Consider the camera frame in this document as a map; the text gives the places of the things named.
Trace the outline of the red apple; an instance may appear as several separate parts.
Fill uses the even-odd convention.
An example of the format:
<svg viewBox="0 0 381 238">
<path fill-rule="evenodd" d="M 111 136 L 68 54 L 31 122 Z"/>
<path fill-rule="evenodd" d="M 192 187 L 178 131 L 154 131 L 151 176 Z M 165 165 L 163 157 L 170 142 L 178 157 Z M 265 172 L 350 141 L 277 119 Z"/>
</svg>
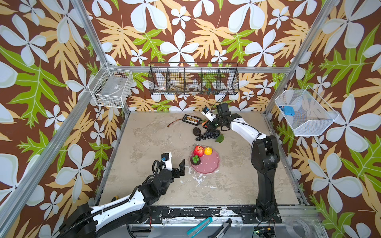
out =
<svg viewBox="0 0 381 238">
<path fill-rule="evenodd" d="M 202 146 L 197 145 L 193 151 L 194 156 L 201 157 L 204 155 L 204 148 Z"/>
</svg>

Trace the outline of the pink dotted plate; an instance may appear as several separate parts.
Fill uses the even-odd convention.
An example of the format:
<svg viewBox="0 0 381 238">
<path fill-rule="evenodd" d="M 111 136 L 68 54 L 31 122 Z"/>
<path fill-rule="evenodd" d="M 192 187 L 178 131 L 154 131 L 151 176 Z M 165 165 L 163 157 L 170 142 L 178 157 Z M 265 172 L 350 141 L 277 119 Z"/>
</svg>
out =
<svg viewBox="0 0 381 238">
<path fill-rule="evenodd" d="M 212 150 L 213 153 L 211 155 L 203 155 L 200 157 L 201 163 L 197 166 L 191 164 L 191 158 L 194 156 L 193 152 L 191 153 L 190 164 L 196 172 L 200 174 L 211 174 L 218 170 L 220 165 L 220 157 L 214 149 Z"/>
</svg>

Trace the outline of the yellow lemon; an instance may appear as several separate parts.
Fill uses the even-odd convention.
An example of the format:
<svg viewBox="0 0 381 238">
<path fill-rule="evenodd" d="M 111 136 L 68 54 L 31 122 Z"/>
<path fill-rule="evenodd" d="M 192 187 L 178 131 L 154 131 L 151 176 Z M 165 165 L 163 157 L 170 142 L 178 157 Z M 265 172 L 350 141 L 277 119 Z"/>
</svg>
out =
<svg viewBox="0 0 381 238">
<path fill-rule="evenodd" d="M 213 153 L 212 148 L 210 148 L 210 147 L 204 148 L 204 155 L 211 155 L 212 153 Z"/>
</svg>

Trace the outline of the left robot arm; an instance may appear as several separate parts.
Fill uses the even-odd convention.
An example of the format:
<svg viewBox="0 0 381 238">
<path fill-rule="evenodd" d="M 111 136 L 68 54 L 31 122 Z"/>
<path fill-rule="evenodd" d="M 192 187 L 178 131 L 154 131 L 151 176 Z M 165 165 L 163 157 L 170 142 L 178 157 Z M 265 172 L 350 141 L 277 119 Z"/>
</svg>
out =
<svg viewBox="0 0 381 238">
<path fill-rule="evenodd" d="M 150 206 L 165 195 L 175 178 L 184 175 L 185 160 L 181 161 L 179 168 L 157 168 L 128 196 L 104 205 L 91 207 L 85 203 L 78 206 L 55 235 L 57 238 L 97 238 L 117 226 L 142 223 L 149 217 Z"/>
</svg>

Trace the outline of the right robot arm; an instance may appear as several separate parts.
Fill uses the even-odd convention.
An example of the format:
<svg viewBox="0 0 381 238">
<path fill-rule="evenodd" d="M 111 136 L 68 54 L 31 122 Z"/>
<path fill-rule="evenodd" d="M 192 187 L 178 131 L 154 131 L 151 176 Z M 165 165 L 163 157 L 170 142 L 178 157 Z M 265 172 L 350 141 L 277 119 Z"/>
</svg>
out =
<svg viewBox="0 0 381 238">
<path fill-rule="evenodd" d="M 250 161 L 258 175 L 258 197 L 255 215 L 259 222 L 282 222 L 275 198 L 275 173 L 280 162 L 277 138 L 249 125 L 240 115 L 233 114 L 228 104 L 216 106 L 216 114 L 207 106 L 201 112 L 207 121 L 202 127 L 209 131 L 226 127 L 245 139 L 251 146 Z"/>
</svg>

